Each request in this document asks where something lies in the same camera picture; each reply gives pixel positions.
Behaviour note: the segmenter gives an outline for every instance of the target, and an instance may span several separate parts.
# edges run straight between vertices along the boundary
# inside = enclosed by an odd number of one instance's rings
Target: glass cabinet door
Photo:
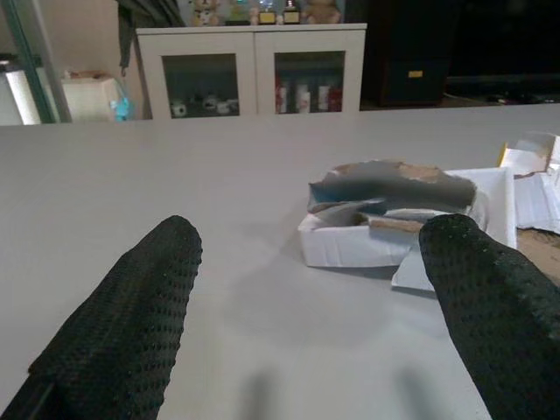
[[[171,118],[238,116],[235,54],[162,57]]]
[[[255,34],[260,114],[360,110],[365,32],[313,26]]]
[[[344,51],[276,52],[277,114],[341,112]]]
[[[252,33],[139,36],[154,119],[256,114]]]

